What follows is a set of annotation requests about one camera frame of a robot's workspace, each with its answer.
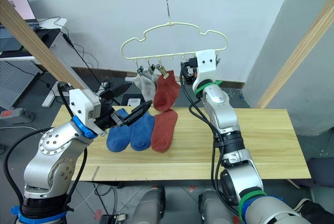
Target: floor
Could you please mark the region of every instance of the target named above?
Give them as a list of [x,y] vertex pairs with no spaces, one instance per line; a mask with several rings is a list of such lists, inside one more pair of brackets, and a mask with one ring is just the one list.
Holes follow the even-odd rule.
[[[51,86],[55,79],[48,73],[41,77]],[[97,90],[98,83],[91,79],[90,76],[83,76],[82,79],[90,86],[92,90]],[[117,84],[122,82],[121,78],[112,78],[111,82]],[[248,108],[243,95],[238,89],[224,89],[230,96],[230,103],[236,108]],[[30,126],[34,128],[44,128],[52,124],[61,104],[54,101],[50,108],[43,108],[41,104],[49,92],[46,85],[38,80],[32,82],[28,91],[25,92],[16,104],[16,107],[23,107],[35,113],[35,119],[29,124],[18,124],[15,126]],[[135,86],[131,86],[128,93],[139,93]],[[176,107],[188,106],[183,93],[180,93],[179,98],[175,103]],[[0,122],[0,127],[8,127]],[[0,143],[7,146],[12,145],[19,137],[29,133],[31,130],[27,128],[0,129]],[[27,141],[20,144],[13,152],[9,160],[9,169],[13,179],[23,190],[23,171],[27,162],[33,158],[36,152],[36,146],[39,141],[39,136],[29,138]],[[318,136],[307,137],[298,136],[304,156],[306,159],[310,157],[334,157],[334,136],[331,131]],[[0,155],[0,165],[2,167],[4,155]],[[125,182],[122,188],[117,188],[117,213],[125,213],[128,219],[123,223],[129,223],[129,218],[133,214],[137,203],[140,201],[145,192],[152,185],[164,185],[166,190],[166,211],[161,221],[162,224],[167,223],[193,223],[200,224],[200,215],[197,211],[198,195],[206,188],[210,188],[210,182],[206,180],[200,181],[146,181],[146,182]],[[334,188],[315,187],[311,190],[302,188],[296,189],[286,180],[264,180],[265,191],[270,195],[275,195],[282,198],[289,206],[294,207],[301,198],[313,198],[316,202],[321,203],[328,211],[334,213]],[[103,209],[99,198],[93,193],[93,185],[91,182],[79,182],[75,193],[73,194],[71,207],[76,208],[74,213],[68,214],[68,223],[98,223],[94,219],[95,211]],[[109,189],[108,185],[99,187],[99,192],[102,194]],[[17,205],[17,199],[14,192],[4,178],[3,170],[1,169],[0,176],[0,223],[12,223],[13,216],[10,214],[10,209],[13,205]],[[110,191],[107,195],[102,196],[108,212],[112,212],[114,207],[114,194]]]

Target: wooden frame beam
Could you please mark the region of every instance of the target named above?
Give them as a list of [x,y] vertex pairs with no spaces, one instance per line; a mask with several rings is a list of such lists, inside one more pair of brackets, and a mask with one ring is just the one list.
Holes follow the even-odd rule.
[[41,41],[8,0],[0,0],[0,22],[57,80],[82,89],[82,81],[74,75]]
[[283,67],[277,73],[261,99],[257,103],[257,108],[265,108],[274,98],[278,91],[288,81],[294,71],[300,66],[308,56],[313,47],[318,43],[327,29],[334,22],[334,0],[328,0],[314,20],[309,30],[303,36],[296,49],[290,55]]

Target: white hanger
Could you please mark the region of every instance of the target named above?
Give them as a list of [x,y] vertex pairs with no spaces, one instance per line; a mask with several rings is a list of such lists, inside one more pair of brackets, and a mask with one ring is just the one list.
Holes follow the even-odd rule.
[[206,32],[200,32],[199,26],[197,26],[195,24],[183,23],[183,22],[168,22],[166,24],[158,25],[158,26],[155,26],[155,27],[147,29],[146,31],[144,31],[143,38],[141,40],[139,38],[137,38],[137,37],[133,37],[133,38],[128,39],[127,41],[125,41],[121,45],[121,54],[122,54],[122,57],[124,57],[124,58],[126,58],[128,60],[137,60],[137,59],[140,59],[140,58],[146,58],[146,59],[149,60],[150,58],[159,58],[160,59],[161,57],[166,57],[166,56],[169,56],[172,59],[174,56],[177,56],[177,55],[180,55],[182,58],[184,58],[184,55],[186,55],[186,54],[192,54],[192,55],[195,54],[196,51],[184,52],[184,53],[169,53],[169,54],[160,54],[160,55],[137,56],[137,57],[127,57],[127,56],[125,56],[123,48],[130,41],[137,40],[138,42],[143,42],[143,41],[146,40],[146,34],[149,31],[152,31],[154,29],[158,29],[158,28],[161,28],[161,27],[171,27],[171,26],[174,26],[174,25],[185,25],[185,26],[195,27],[197,29],[198,34],[202,35],[202,36],[207,35],[208,32],[213,32],[213,33],[216,33],[216,34],[222,36],[224,38],[225,42],[226,42],[226,45],[223,48],[215,49],[216,53],[225,50],[228,47],[228,45],[229,45],[229,41],[228,41],[226,35],[224,33],[222,33],[222,32],[218,32],[218,31],[215,31],[215,30],[207,30]]

